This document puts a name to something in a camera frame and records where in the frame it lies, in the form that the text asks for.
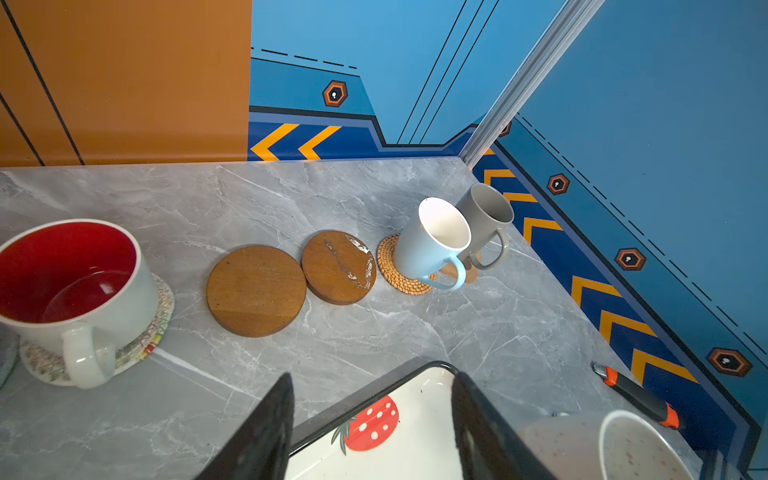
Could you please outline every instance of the marble surface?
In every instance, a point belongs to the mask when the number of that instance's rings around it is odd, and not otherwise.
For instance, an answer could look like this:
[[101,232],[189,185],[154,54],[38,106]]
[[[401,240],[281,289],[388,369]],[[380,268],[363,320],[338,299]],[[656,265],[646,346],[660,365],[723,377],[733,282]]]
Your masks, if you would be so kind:
[[[516,429],[553,411],[634,411],[589,362],[628,369],[514,227],[503,266],[454,293],[407,296],[381,276],[350,306],[307,292],[298,317],[262,339],[208,311],[207,276],[239,247],[299,259],[316,231],[335,229],[376,248],[423,198],[456,202],[474,181],[456,158],[0,172],[0,241],[66,218],[119,223],[176,293],[160,348],[103,386],[50,386],[17,363],[0,389],[3,478],[193,478],[285,371],[296,424],[433,359],[468,372]],[[659,430],[697,476],[682,437]]]

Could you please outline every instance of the cup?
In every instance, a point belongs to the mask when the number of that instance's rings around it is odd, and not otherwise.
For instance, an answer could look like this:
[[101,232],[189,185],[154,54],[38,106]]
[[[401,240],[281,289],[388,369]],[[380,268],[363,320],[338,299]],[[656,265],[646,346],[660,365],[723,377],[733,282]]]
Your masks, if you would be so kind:
[[82,389],[114,375],[115,351],[147,328],[157,302],[138,242],[118,225],[63,220],[0,247],[0,322],[63,356]]
[[523,442],[560,480],[694,480],[659,432],[624,410],[541,419]]
[[[472,231],[472,242],[458,255],[458,259],[466,266],[468,266],[466,260],[469,259],[479,270],[498,266],[509,251],[509,237],[504,230],[515,219],[515,212],[509,205],[509,200],[490,185],[474,184],[458,201],[456,208],[467,219],[469,229]],[[483,265],[477,259],[477,252],[494,236],[498,236],[501,241],[502,252],[496,260]]]
[[[456,290],[467,277],[464,265],[456,256],[471,239],[467,220],[456,207],[442,198],[426,198],[400,233],[393,255],[395,268],[405,278],[441,290]],[[458,274],[453,285],[443,285],[429,278],[448,263],[456,266]]]

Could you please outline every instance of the mug handle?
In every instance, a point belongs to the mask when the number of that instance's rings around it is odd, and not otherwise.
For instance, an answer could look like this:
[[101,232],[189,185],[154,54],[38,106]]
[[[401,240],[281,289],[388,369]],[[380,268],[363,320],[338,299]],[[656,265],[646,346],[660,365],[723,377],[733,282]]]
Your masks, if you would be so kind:
[[94,345],[93,327],[83,325],[61,334],[64,363],[72,382],[81,389],[92,389],[114,375],[114,346],[99,349]]
[[507,256],[507,253],[509,251],[509,237],[507,237],[507,234],[504,233],[504,230],[502,230],[501,227],[496,229],[496,235],[498,235],[498,239],[502,242],[502,252],[496,257],[496,260],[493,260],[488,265],[483,265],[479,262],[477,257],[474,253],[469,254],[469,261],[472,262],[472,265],[475,266],[478,270],[490,270],[494,266],[498,265],[498,262],[501,261],[504,257]]
[[457,290],[461,285],[464,285],[464,280],[467,279],[467,270],[464,268],[464,264],[456,257],[448,257],[445,259],[446,263],[453,263],[456,267],[456,283],[453,285],[443,285],[437,283],[428,276],[422,276],[419,278],[419,282],[426,283],[427,285],[439,288],[440,290],[447,290],[449,292]]

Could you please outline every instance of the hexagon decoration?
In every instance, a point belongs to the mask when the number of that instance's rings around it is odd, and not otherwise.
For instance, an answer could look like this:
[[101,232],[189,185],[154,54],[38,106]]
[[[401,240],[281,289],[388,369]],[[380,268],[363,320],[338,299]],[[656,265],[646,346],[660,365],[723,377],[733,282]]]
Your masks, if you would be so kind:
[[326,107],[341,107],[349,94],[346,92],[346,82],[333,80],[323,90],[323,100]]
[[498,137],[504,137],[506,135],[509,135],[509,131],[512,129],[512,122],[509,122],[506,127],[504,127],[504,130],[500,134],[498,134]]
[[707,359],[715,370],[724,375],[745,376],[752,369],[750,361],[738,350],[712,349]]
[[645,255],[637,248],[622,248],[616,256],[616,263],[623,270],[642,270],[645,260]]
[[553,195],[559,195],[567,192],[568,185],[570,184],[571,181],[568,179],[568,177],[563,174],[557,174],[550,177],[547,188],[552,192]]

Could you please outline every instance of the red strawberry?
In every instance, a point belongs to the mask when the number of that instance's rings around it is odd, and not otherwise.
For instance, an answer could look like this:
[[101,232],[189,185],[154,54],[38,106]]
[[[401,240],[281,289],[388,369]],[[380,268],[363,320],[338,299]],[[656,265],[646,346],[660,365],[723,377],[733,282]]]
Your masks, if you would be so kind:
[[399,419],[400,411],[387,395],[336,429],[331,443],[336,441],[336,437],[340,437],[344,455],[347,448],[356,452],[370,450],[389,438]]

